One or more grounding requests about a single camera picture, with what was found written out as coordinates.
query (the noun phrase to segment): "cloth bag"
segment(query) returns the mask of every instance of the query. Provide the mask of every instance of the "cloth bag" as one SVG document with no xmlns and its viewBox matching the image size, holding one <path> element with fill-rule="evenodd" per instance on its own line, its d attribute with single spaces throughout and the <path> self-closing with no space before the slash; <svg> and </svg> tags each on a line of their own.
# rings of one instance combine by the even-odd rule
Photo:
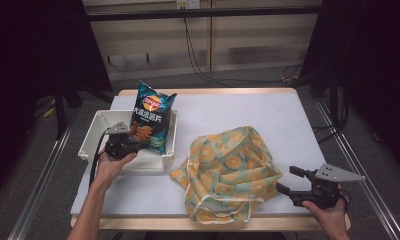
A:
<svg viewBox="0 0 400 240">
<path fill-rule="evenodd" d="M 185 208 L 202 224 L 247 222 L 276 194 L 282 176 L 259 133 L 250 126 L 198 137 L 169 176 L 186 189 Z"/>
</svg>

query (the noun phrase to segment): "power outlet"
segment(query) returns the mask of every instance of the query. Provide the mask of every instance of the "power outlet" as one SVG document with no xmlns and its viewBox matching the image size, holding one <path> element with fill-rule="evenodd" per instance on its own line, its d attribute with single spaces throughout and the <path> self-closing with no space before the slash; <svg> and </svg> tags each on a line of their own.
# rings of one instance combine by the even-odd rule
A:
<svg viewBox="0 0 400 240">
<path fill-rule="evenodd" d="M 188 0 L 177 0 L 176 9 L 188 9 Z"/>
<path fill-rule="evenodd" d="M 176 9 L 199 9 L 200 0 L 177 0 Z"/>
<path fill-rule="evenodd" d="M 189 9 L 199 9 L 200 8 L 200 0 L 188 0 L 188 8 Z"/>
</svg>

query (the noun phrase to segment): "white tabletop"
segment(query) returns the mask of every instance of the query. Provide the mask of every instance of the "white tabletop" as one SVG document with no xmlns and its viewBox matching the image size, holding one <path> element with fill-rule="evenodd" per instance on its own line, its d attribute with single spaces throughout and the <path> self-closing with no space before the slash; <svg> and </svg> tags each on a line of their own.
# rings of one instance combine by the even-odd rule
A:
<svg viewBox="0 0 400 240">
<path fill-rule="evenodd" d="M 111 110 L 132 110 L 135 96 L 115 97 Z M 175 162 L 162 173 L 122 173 L 106 194 L 103 215 L 175 217 L 187 216 L 185 191 L 168 173 L 186 159 L 191 142 L 198 136 L 220 133 L 240 126 L 254 127 L 267 144 L 284 176 L 280 182 L 293 190 L 310 190 L 310 182 L 290 174 L 289 166 L 314 170 L 325 162 L 302 104 L 294 90 L 260 94 L 178 95 Z M 78 215 L 88 189 L 85 172 L 71 214 Z M 282 194 L 262 204 L 253 216 L 303 215 Z"/>
</svg>

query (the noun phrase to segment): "wire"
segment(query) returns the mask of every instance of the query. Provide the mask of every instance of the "wire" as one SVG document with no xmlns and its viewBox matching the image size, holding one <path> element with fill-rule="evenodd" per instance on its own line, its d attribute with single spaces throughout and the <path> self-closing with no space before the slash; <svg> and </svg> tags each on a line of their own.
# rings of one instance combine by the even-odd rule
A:
<svg viewBox="0 0 400 240">
<path fill-rule="evenodd" d="M 315 68 L 312 72 L 307 74 L 306 76 L 302 76 L 299 79 L 297 79 L 297 81 L 294 81 L 294 82 L 288 84 L 288 87 L 297 88 L 297 87 L 306 85 L 306 84 L 310 83 L 313 79 L 320 78 L 321 75 L 323 74 L 323 72 L 326 70 L 326 68 L 327 68 L 326 65 L 319 66 L 319 67 Z"/>
<path fill-rule="evenodd" d="M 271 80 L 271 81 L 269 81 L 269 80 L 231 79 L 231 78 L 217 79 L 217 78 L 213 78 L 211 76 L 206 75 L 204 72 L 201 71 L 201 69 L 200 69 L 200 67 L 199 67 L 199 65 L 197 63 L 197 59 L 196 59 L 196 55 L 195 55 L 195 52 L 194 52 L 193 43 L 191 41 L 190 32 L 189 32 L 188 26 L 187 26 L 187 20 L 185 18 L 184 18 L 184 24 L 185 24 L 185 39 L 186 39 L 186 42 L 187 42 L 188 56 L 190 58 L 191 68 L 196 73 L 196 75 L 199 76 L 201 79 L 203 79 L 205 81 L 211 81 L 211 82 L 214 82 L 214 83 L 226 86 L 226 87 L 231 87 L 231 88 L 233 86 L 230 86 L 228 84 L 222 83 L 221 81 L 262 82 L 262 83 L 282 82 L 282 80 Z"/>
<path fill-rule="evenodd" d="M 101 146 L 101 143 L 103 142 L 104 135 L 106 135 L 106 132 L 109 129 L 110 128 L 107 128 L 106 130 L 104 130 L 103 134 L 101 134 L 100 140 L 98 141 L 97 149 L 95 150 L 94 159 L 93 159 L 93 163 L 91 166 L 90 183 L 89 183 L 88 187 L 91 187 L 91 183 L 93 183 L 93 181 L 94 181 L 94 176 L 95 176 L 95 172 L 97 169 L 98 159 L 100 158 L 98 151 L 100 150 L 100 146 Z"/>
<path fill-rule="evenodd" d="M 286 68 L 284 68 L 284 72 L 283 72 L 283 75 L 282 75 L 282 81 L 285 81 L 285 85 L 284 85 L 284 87 L 287 87 L 288 86 L 288 82 L 290 81 L 289 79 L 294 75 L 294 73 L 296 73 L 297 72 L 297 70 L 300 68 L 300 66 L 302 66 L 303 65 L 303 63 L 301 63 L 301 64 L 295 64 L 295 65 L 290 65 L 290 66 L 287 66 Z M 287 76 L 287 70 L 289 69 L 289 68 L 292 68 L 292 67 L 296 67 L 294 70 L 293 70 L 293 72 L 291 72 L 291 74 L 289 75 L 289 76 Z"/>
<path fill-rule="evenodd" d="M 123 236 L 123 232 L 118 232 L 116 235 L 112 238 L 112 240 L 119 240 Z"/>
<path fill-rule="evenodd" d="M 335 132 L 324 137 L 323 139 L 318 140 L 318 144 L 321 144 L 321 143 L 325 142 L 326 140 L 330 139 L 331 137 L 339 134 L 344 129 L 344 127 L 347 125 L 347 118 L 349 116 L 349 99 L 346 94 L 346 91 L 343 91 L 343 105 L 341 106 L 341 114 L 340 115 L 341 115 L 341 120 L 339 121 L 338 127 L 334 126 L 334 125 L 329 125 L 326 127 L 325 126 L 324 127 L 314 127 L 314 128 L 319 129 L 318 131 L 314 132 L 315 134 L 325 128 L 337 128 L 335 130 Z"/>
</svg>

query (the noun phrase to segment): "black curtain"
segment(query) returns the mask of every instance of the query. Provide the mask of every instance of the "black curtain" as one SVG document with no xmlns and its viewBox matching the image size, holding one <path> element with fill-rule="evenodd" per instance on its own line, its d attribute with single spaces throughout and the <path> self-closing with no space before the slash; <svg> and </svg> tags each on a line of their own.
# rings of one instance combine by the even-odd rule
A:
<svg viewBox="0 0 400 240">
<path fill-rule="evenodd" d="M 75 15 L 85 15 L 82 1 L 0 0 L 0 182 L 40 97 L 58 87 L 64 95 L 111 90 L 90 23 L 69 19 Z"/>
<path fill-rule="evenodd" d="M 319 14 L 300 79 L 320 96 L 335 76 L 400 164 L 400 0 L 343 2 L 350 13 Z"/>
</svg>

